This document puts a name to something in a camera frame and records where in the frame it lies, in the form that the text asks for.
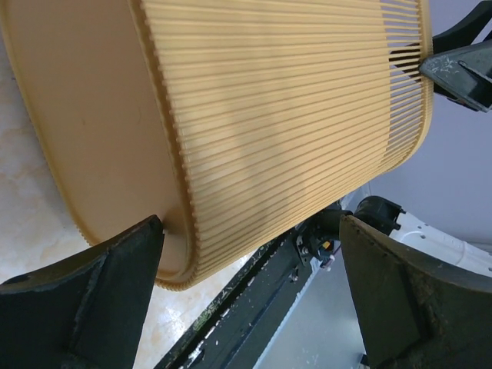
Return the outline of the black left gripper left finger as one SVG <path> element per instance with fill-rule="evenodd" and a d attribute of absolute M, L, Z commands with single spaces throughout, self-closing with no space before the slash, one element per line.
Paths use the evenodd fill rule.
<path fill-rule="evenodd" d="M 163 248 L 152 215 L 1 285 L 3 368 L 131 368 Z"/>

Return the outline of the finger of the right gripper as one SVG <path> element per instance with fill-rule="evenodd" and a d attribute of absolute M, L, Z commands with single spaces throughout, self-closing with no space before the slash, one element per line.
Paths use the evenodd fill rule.
<path fill-rule="evenodd" d="M 491 2 L 479 2 L 456 25 L 432 35 L 426 1 L 387 19 L 389 70 L 394 77 L 490 77 L 491 34 L 475 38 L 491 20 Z"/>

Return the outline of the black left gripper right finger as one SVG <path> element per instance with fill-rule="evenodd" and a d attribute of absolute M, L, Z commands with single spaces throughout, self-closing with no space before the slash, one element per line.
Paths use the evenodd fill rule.
<path fill-rule="evenodd" d="M 489 368 L 491 279 L 340 221 L 347 279 L 371 368 Z"/>

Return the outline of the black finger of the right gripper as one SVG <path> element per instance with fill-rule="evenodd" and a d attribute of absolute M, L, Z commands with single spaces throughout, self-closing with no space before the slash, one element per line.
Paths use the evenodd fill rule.
<path fill-rule="evenodd" d="M 491 110 L 491 41 L 424 59 L 421 73 L 455 101 L 475 111 Z"/>

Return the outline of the yellow slatted waste bin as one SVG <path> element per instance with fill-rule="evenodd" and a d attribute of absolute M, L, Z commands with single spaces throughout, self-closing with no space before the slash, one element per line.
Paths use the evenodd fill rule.
<path fill-rule="evenodd" d="M 426 1 L 3 1 L 1 33 L 82 237 L 157 215 L 174 291 L 395 169 L 431 125 Z"/>

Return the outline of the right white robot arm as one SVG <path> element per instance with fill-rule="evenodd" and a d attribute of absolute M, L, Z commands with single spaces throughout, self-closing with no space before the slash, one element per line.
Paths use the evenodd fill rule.
<path fill-rule="evenodd" d="M 302 262 L 339 251 L 365 351 L 360 368 L 489 368 L 491 255 L 378 196 L 304 224 Z"/>

